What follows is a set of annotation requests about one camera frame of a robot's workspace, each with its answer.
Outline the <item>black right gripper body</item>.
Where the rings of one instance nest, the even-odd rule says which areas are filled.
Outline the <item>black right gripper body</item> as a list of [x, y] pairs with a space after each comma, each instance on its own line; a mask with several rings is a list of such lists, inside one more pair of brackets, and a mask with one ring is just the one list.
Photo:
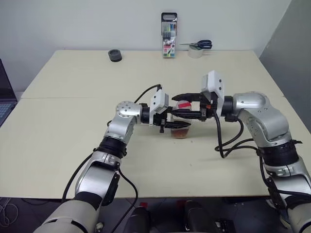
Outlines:
[[206, 121], [209, 118], [215, 117], [217, 113], [218, 96], [215, 92], [211, 92], [207, 98], [204, 94], [201, 94], [200, 100], [200, 112], [201, 121]]

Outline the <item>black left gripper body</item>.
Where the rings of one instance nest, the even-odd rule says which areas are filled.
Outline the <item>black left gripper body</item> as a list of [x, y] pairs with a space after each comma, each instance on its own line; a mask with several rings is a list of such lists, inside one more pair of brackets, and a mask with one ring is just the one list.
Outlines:
[[164, 110], [162, 113], [155, 113], [153, 116], [153, 124], [160, 127], [160, 133], [164, 133], [164, 129], [168, 128], [167, 110]]

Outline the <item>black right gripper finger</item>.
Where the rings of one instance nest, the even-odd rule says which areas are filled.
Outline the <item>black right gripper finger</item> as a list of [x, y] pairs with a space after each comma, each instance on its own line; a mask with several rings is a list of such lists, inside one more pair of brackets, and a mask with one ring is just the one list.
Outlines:
[[183, 119], [202, 119], [202, 114], [200, 111], [192, 111], [189, 109], [178, 109], [177, 117], [183, 118]]
[[183, 93], [172, 97], [174, 101], [201, 101], [200, 93]]

